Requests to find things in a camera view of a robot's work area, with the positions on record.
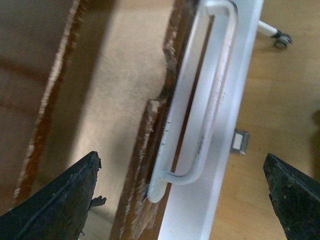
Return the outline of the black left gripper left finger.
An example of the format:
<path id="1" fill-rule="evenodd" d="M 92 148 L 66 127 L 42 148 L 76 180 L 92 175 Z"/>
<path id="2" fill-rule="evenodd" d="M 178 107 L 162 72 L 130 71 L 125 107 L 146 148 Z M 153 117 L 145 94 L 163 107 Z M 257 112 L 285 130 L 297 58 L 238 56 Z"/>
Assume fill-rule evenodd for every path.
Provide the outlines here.
<path id="1" fill-rule="evenodd" d="M 102 205 L 93 197 L 101 160 L 92 151 L 33 196 L 0 218 L 2 240 L 76 240 L 90 208 Z"/>

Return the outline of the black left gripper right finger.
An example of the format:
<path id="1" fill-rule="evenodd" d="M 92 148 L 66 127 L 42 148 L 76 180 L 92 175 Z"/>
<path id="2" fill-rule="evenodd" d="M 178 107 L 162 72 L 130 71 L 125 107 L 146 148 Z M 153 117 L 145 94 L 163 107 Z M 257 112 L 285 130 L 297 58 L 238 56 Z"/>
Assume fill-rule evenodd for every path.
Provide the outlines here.
<path id="1" fill-rule="evenodd" d="M 288 240 L 320 238 L 320 183 L 268 153 L 263 171 L 269 198 Z"/>

